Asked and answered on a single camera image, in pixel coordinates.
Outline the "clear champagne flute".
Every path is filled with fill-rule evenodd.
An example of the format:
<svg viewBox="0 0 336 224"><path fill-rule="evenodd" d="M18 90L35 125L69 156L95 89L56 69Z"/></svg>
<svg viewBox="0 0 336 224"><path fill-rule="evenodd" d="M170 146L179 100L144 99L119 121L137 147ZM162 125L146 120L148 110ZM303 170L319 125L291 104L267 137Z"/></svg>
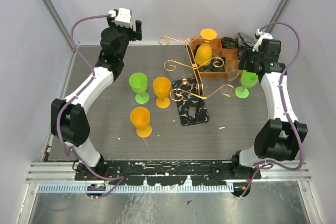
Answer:
<svg viewBox="0 0 336 224"><path fill-rule="evenodd" d="M232 82L238 78L241 71L239 68L239 60L234 60L230 63L228 72L227 72L227 83L222 87L221 94L223 94L226 97L233 97L236 93L236 90L234 86L232 85Z"/></svg>

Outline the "gold wine glass rack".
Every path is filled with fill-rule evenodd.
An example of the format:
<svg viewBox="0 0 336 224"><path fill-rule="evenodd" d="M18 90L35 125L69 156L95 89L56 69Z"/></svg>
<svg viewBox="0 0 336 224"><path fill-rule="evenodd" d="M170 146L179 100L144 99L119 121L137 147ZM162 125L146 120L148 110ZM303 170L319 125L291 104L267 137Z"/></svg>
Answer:
<svg viewBox="0 0 336 224"><path fill-rule="evenodd" d="M169 36L162 36L159 38L159 44L167 46L171 40L184 44L191 63L186 65L176 60L167 60L164 63L164 68L172 72L176 69L177 65L180 65L192 69L193 72L192 74L181 77L180 80L172 81L170 97L177 104L181 124L183 126L191 126L206 123L209 121L209 113L205 105L205 100L216 92L221 92L222 87L224 87L226 83L211 94L206 95L205 84L198 71L200 66L197 66L195 62L195 56L191 47L192 39L186 38L182 41Z"/></svg>

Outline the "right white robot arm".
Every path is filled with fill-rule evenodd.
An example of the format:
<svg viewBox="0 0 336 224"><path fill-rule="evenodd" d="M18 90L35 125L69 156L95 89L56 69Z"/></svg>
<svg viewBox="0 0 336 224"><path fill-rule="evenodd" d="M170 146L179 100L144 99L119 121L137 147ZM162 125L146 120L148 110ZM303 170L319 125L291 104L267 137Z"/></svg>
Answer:
<svg viewBox="0 0 336 224"><path fill-rule="evenodd" d="M287 69L278 61L280 52L281 42L270 34L261 35L252 48L243 50L238 65L241 85L236 88L236 95L245 98L249 88L259 82L266 96L268 121L255 137L253 147L232 156L230 172L237 179L252 173L257 166L282 166L283 161L294 160L308 133L306 124L299 123L292 109Z"/></svg>

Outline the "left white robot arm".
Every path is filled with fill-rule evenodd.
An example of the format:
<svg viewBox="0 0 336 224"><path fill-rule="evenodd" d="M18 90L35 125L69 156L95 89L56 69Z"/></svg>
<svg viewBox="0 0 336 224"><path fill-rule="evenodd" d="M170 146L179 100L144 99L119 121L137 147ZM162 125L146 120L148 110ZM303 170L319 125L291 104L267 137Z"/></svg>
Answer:
<svg viewBox="0 0 336 224"><path fill-rule="evenodd" d="M101 32L101 51L89 77L64 99L51 103L51 133L60 140L67 156L74 154L93 180L105 174L103 156L93 146L89 135L87 112L97 97L120 75L129 42L142 40L142 22L122 24L111 15L104 15L108 27Z"/></svg>

